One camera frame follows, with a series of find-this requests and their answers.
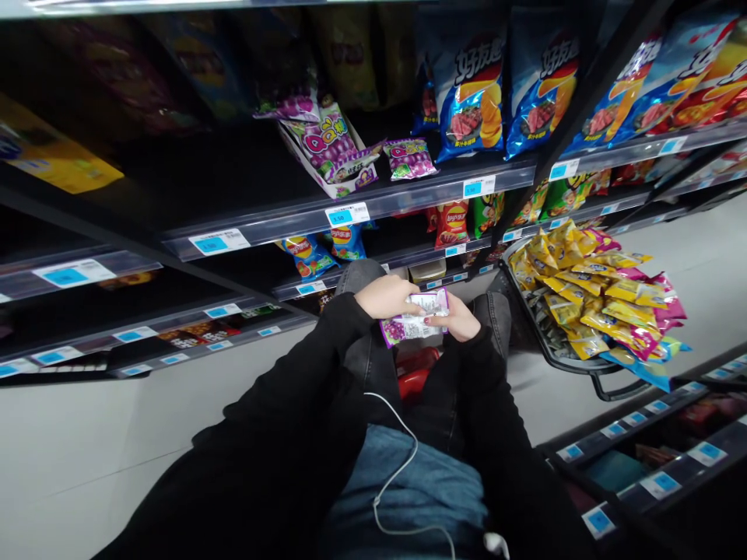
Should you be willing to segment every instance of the price tag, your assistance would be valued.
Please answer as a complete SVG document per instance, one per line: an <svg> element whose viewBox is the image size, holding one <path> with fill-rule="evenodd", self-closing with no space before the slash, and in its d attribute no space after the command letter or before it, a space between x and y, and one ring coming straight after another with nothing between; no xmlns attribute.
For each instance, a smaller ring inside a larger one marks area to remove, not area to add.
<svg viewBox="0 0 747 560"><path fill-rule="evenodd" d="M706 467L713 467L728 455L726 451L720 450L718 447L708 442L698 443L698 445L688 451L687 454L696 461L704 464Z"/></svg>
<svg viewBox="0 0 747 560"><path fill-rule="evenodd" d="M627 415L623 420L627 423L627 425L630 426L636 426L639 424L643 424L646 421L646 416L642 415L640 412L634 412L631 415Z"/></svg>
<svg viewBox="0 0 747 560"><path fill-rule="evenodd" d="M445 257L456 257L458 254L464 254L467 252L467 244L461 243L459 245L454 245L453 247L447 247L444 251Z"/></svg>
<svg viewBox="0 0 747 560"><path fill-rule="evenodd" d="M53 366L59 362L67 362L69 359L80 358L83 353L75 350L72 346L61 346L55 350L32 354L31 357L43 366Z"/></svg>
<svg viewBox="0 0 747 560"><path fill-rule="evenodd" d="M581 448L576 445L575 443L573 445L569 445L568 447L564 447L560 451L558 451L558 455L561 459L563 459L566 463L571 462L572 460L578 459L578 457L581 457L584 452L581 451Z"/></svg>
<svg viewBox="0 0 747 560"><path fill-rule="evenodd" d="M607 514L601 510L601 506L590 509L581 516L586 523L586 528L591 532L591 536L596 541L604 537L607 533L615 530L615 524L609 520Z"/></svg>
<svg viewBox="0 0 747 560"><path fill-rule="evenodd" d="M207 233L188 238L200 250L200 253L210 256L213 254L229 253L232 250L249 247L247 238L236 228Z"/></svg>
<svg viewBox="0 0 747 560"><path fill-rule="evenodd" d="M224 348L230 348L231 346L233 346L233 342L221 341L221 342L216 342L215 344L208 345L208 350L210 352L217 352L219 350L223 350Z"/></svg>
<svg viewBox="0 0 747 560"><path fill-rule="evenodd" d="M83 259L82 261L58 264L52 267L37 268L32 272L58 288L75 288L79 285L117 277L115 273L100 265L94 259Z"/></svg>
<svg viewBox="0 0 747 560"><path fill-rule="evenodd" d="M661 149L659 150L659 155L657 157L668 156L669 154L679 152L680 150L682 150L682 147L685 145L686 141L687 141L687 136L678 136L677 138L670 138L661 147Z"/></svg>
<svg viewBox="0 0 747 560"><path fill-rule="evenodd" d="M659 412L664 412L667 408L669 408L669 405L662 401L654 401L647 404L644 408L649 412L658 414Z"/></svg>
<svg viewBox="0 0 747 560"><path fill-rule="evenodd" d="M339 206L337 208L327 208L327 220L332 227L349 226L354 223L368 222L371 217L368 215L368 207L365 202L357 202L353 205Z"/></svg>
<svg viewBox="0 0 747 560"><path fill-rule="evenodd" d="M607 214L612 214L613 212L617 212L617 208L618 208L619 206L620 206L620 203L619 203L619 202L618 202L617 204L614 204L614 205L610 205L610 206L605 206L605 207L604 207L604 208L603 208L603 209L601 210L601 213L600 213L599 215L607 215Z"/></svg>
<svg viewBox="0 0 747 560"><path fill-rule="evenodd" d="M114 338L121 342L124 342L125 344L157 335L158 333L155 332L151 327L138 327L136 329L132 329L131 331L122 331L121 333L112 334Z"/></svg>
<svg viewBox="0 0 747 560"><path fill-rule="evenodd" d="M462 199L486 196L496 191L496 176L487 175L477 177L464 182L464 195Z"/></svg>
<svg viewBox="0 0 747 560"><path fill-rule="evenodd" d="M549 180L565 179L576 174L580 159L567 159L564 162L558 162L550 170Z"/></svg>
<svg viewBox="0 0 747 560"><path fill-rule="evenodd" d="M17 375L19 373L37 373L39 367L25 358L18 358L10 362L0 363L0 377Z"/></svg>
<svg viewBox="0 0 747 560"><path fill-rule="evenodd" d="M640 485L658 500L674 494L682 487L679 482L666 473L658 473L649 478L644 478L640 482Z"/></svg>
<svg viewBox="0 0 747 560"><path fill-rule="evenodd" d="M161 362L165 363L167 366L171 366L179 362L186 362L187 360L189 360L189 356L186 354L174 354L171 356L167 356L166 358L161 358Z"/></svg>
<svg viewBox="0 0 747 560"><path fill-rule="evenodd" d="M146 371L150 371L151 369L153 368L149 366L148 364L140 364L139 366L133 366L127 369L120 369L120 372L130 377L130 376L137 375L138 373L145 373Z"/></svg>
<svg viewBox="0 0 747 560"><path fill-rule="evenodd" d="M229 315L241 313L241 308L236 303L229 303L227 306L204 310L204 313L211 319L219 319L220 317L228 317Z"/></svg>
<svg viewBox="0 0 747 560"><path fill-rule="evenodd" d="M298 290L298 293L300 295L308 296L310 293L326 290L327 286L324 285L324 280L317 280L316 282L311 282L310 284L298 285L296 286L296 289Z"/></svg>
<svg viewBox="0 0 747 560"><path fill-rule="evenodd" d="M510 231L510 232L505 232L503 234L503 242L506 243L508 241L519 239L521 237L522 230L523 228L519 228L519 229L514 229L513 231Z"/></svg>
<svg viewBox="0 0 747 560"><path fill-rule="evenodd" d="M625 428L623 428L620 424L617 424L617 423L610 424L606 428L602 428L599 431L602 432L605 436L607 436L610 439L619 437L626 432Z"/></svg>
<svg viewBox="0 0 747 560"><path fill-rule="evenodd" d="M275 325L274 327L267 327L266 329L262 329L261 331L257 331L260 336L265 337L269 336L270 334L278 334L280 332L280 327Z"/></svg>

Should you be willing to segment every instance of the candy box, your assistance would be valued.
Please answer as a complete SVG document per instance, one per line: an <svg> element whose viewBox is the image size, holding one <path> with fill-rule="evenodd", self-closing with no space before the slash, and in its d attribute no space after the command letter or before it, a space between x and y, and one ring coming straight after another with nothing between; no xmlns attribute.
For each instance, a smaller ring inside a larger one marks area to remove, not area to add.
<svg viewBox="0 0 747 560"><path fill-rule="evenodd" d="M411 294L406 300L422 307L426 315L397 315L391 319L379 321L381 333L387 348L413 338L428 338L435 334L447 333L447 328L430 327L425 323L425 317L446 317L449 314L449 295L445 288L435 292Z"/></svg>

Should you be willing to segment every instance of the lay's chip bag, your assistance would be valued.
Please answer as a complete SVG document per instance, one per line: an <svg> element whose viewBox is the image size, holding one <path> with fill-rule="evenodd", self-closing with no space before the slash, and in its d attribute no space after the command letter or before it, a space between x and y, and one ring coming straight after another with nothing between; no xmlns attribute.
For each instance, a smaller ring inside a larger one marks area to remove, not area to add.
<svg viewBox="0 0 747 560"><path fill-rule="evenodd" d="M505 21L494 9L457 9L434 13L431 22L437 37L429 54L442 145L436 163L502 151Z"/></svg>
<svg viewBox="0 0 747 560"><path fill-rule="evenodd" d="M737 12L693 9L675 21L622 126L609 147L664 121L710 71L734 28Z"/></svg>
<svg viewBox="0 0 747 560"><path fill-rule="evenodd" d="M510 128L506 159L538 148L556 129L576 89L579 41L563 9L511 9Z"/></svg>

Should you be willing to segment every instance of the red chip bag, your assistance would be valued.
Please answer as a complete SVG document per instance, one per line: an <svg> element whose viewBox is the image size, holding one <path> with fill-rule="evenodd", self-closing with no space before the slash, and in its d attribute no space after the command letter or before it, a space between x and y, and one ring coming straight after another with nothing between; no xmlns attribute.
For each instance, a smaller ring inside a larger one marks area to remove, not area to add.
<svg viewBox="0 0 747 560"><path fill-rule="evenodd" d="M468 201L449 202L436 207L438 214L438 235L436 248L453 243L464 243L467 235Z"/></svg>

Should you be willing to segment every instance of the right hand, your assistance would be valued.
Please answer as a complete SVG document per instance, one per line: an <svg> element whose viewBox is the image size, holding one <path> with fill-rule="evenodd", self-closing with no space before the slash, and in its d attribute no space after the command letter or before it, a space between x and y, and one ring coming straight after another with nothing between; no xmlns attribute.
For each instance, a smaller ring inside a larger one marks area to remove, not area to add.
<svg viewBox="0 0 747 560"><path fill-rule="evenodd" d="M449 314L447 317L426 317L431 327L446 327L459 342L472 340L480 332L480 322L475 319L465 303L449 292Z"/></svg>

